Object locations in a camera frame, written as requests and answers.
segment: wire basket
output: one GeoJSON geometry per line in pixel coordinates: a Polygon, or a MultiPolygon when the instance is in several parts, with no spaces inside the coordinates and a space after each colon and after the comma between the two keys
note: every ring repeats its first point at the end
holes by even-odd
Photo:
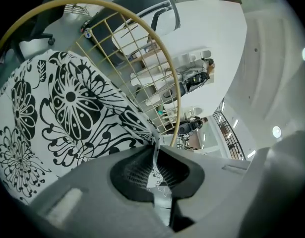
{"type": "Polygon", "coordinates": [[[77,3],[99,5],[108,8],[111,14],[87,29],[86,34],[92,40],[92,46],[82,34],[68,50],[88,57],[116,87],[149,116],[161,135],[172,130],[174,137],[171,146],[174,146],[179,128],[179,122],[176,121],[180,121],[181,104],[181,95],[176,94],[180,92],[176,70],[160,37],[144,20],[122,6],[101,0],[54,0],[42,4],[23,15],[8,29],[0,40],[0,55],[6,41],[28,19],[54,7],[77,3]],[[118,29],[112,29],[110,22],[116,17],[122,20],[122,24],[118,29]],[[108,35],[97,39],[93,34],[95,27],[105,28],[108,35]],[[128,40],[126,43],[121,41],[125,36],[128,40]],[[103,47],[106,40],[114,43],[113,50],[103,47]],[[116,65],[112,61],[114,56],[122,59],[123,63],[116,65]]]}

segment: person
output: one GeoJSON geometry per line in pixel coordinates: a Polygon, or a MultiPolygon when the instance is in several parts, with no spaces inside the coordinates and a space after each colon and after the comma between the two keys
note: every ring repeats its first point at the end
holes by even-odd
{"type": "MultiPolygon", "coordinates": [[[[207,121],[208,119],[206,117],[200,118],[197,116],[191,116],[189,120],[180,121],[180,125],[184,123],[190,123],[192,130],[196,130],[196,129],[201,129],[203,124],[205,124],[207,121]]],[[[175,126],[176,123],[166,125],[165,126],[167,130],[166,134],[167,135],[173,134],[175,126]]]]}

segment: gold metal basket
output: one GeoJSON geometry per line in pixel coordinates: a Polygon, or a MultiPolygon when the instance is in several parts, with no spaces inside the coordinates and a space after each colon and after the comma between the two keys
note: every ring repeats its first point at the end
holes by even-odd
{"type": "Polygon", "coordinates": [[[87,41],[84,34],[82,34],[72,43],[68,50],[88,57],[102,72],[104,68],[110,67],[108,70],[109,72],[104,74],[149,116],[159,128],[160,133],[166,134],[167,131],[173,130],[174,137],[172,138],[171,146],[174,146],[176,143],[176,134],[179,129],[179,122],[176,121],[180,121],[181,105],[180,94],[177,94],[177,96],[173,95],[173,90],[176,93],[180,92],[176,70],[173,67],[169,52],[162,43],[160,37],[144,20],[122,6],[101,0],[54,0],[42,4],[23,15],[8,29],[0,40],[0,55],[6,41],[13,32],[28,19],[57,6],[78,3],[103,6],[110,9],[112,14],[88,29],[88,33],[91,35],[94,45],[89,46],[90,41],[87,41]],[[109,19],[116,16],[121,17],[123,24],[119,29],[113,31],[109,25],[109,19]],[[101,40],[97,40],[95,35],[92,34],[92,29],[99,25],[106,27],[109,32],[109,35],[101,40]],[[136,27],[140,27],[141,31],[145,32],[143,36],[141,34],[140,38],[137,38],[134,34],[134,29],[136,27]],[[131,41],[123,46],[118,42],[117,36],[121,33],[127,34],[128,38],[131,36],[131,41]],[[109,38],[115,43],[116,49],[108,53],[107,50],[105,51],[103,49],[101,44],[109,38]],[[131,54],[127,54],[125,50],[131,45],[135,48],[131,54]],[[116,66],[111,61],[113,55],[118,55],[122,58],[124,60],[123,64],[116,66]],[[127,71],[127,73],[131,71],[131,73],[135,75],[135,78],[139,82],[139,87],[133,88],[131,80],[134,79],[134,76],[133,78],[129,78],[129,75],[127,75],[125,71],[127,71]],[[142,71],[145,72],[145,75],[150,76],[149,84],[141,82],[142,80],[138,74],[142,71]],[[159,77],[157,79],[154,77],[154,74],[152,74],[152,72],[155,73],[156,71],[159,72],[159,77]],[[157,86],[160,82],[163,82],[164,84],[161,89],[157,86]],[[165,93],[171,99],[171,101],[167,101],[167,103],[163,100],[165,93]],[[154,103],[152,98],[155,98],[156,96],[160,100],[157,103],[154,103]],[[147,101],[151,104],[151,107],[145,105],[147,101]]]}

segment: gray floor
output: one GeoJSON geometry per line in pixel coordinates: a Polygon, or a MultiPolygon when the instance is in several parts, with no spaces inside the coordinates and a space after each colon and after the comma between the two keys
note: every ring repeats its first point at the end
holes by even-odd
{"type": "MultiPolygon", "coordinates": [[[[29,59],[35,55],[45,52],[48,49],[67,51],[70,47],[71,48],[69,50],[81,56],[85,56],[85,54],[76,44],[74,44],[74,42],[80,37],[80,27],[88,18],[89,17],[85,15],[65,13],[61,19],[51,24],[45,30],[45,33],[51,33],[54,35],[54,38],[56,39],[54,45],[49,46],[46,39],[33,40],[31,42],[22,42],[20,43],[20,47],[24,57],[26,59],[29,59]]],[[[94,48],[92,51],[88,52],[94,44],[86,38],[79,39],[78,43],[85,51],[87,51],[89,57],[95,64],[99,63],[104,58],[103,54],[99,51],[98,48],[94,48]]],[[[7,81],[11,72],[15,70],[19,65],[20,63],[17,60],[13,50],[9,50],[5,56],[5,63],[0,64],[0,88],[7,81]]],[[[118,74],[106,60],[103,61],[98,66],[98,68],[117,87],[124,91],[125,94],[133,100],[134,96],[136,95],[136,90],[138,89],[138,86],[131,85],[130,74],[133,72],[133,70],[130,66],[125,65],[126,64],[124,63],[116,67],[117,70],[120,69],[118,74]]],[[[133,68],[135,71],[140,71],[142,69],[140,63],[134,63],[133,68]]],[[[145,90],[149,96],[155,93],[154,87],[149,87],[145,90]]],[[[163,132],[164,128],[160,119],[158,119],[155,110],[152,109],[152,106],[146,106],[144,103],[144,100],[147,99],[145,91],[142,89],[138,91],[135,99],[135,103],[139,103],[143,111],[148,114],[150,119],[152,119],[155,125],[160,129],[160,131],[163,132]]]]}

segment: seated person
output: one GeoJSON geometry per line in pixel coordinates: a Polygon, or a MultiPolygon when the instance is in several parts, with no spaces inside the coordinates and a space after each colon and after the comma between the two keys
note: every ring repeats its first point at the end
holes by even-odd
{"type": "MultiPolygon", "coordinates": [[[[197,116],[191,116],[189,118],[189,120],[185,120],[185,121],[180,121],[180,125],[184,124],[184,123],[190,123],[191,125],[191,129],[192,131],[196,130],[196,129],[201,129],[203,124],[206,123],[208,121],[208,119],[206,117],[200,118],[197,116]]],[[[167,135],[173,134],[174,133],[174,127],[176,126],[176,123],[172,124],[168,124],[166,125],[166,130],[168,130],[166,133],[167,135]]]]}

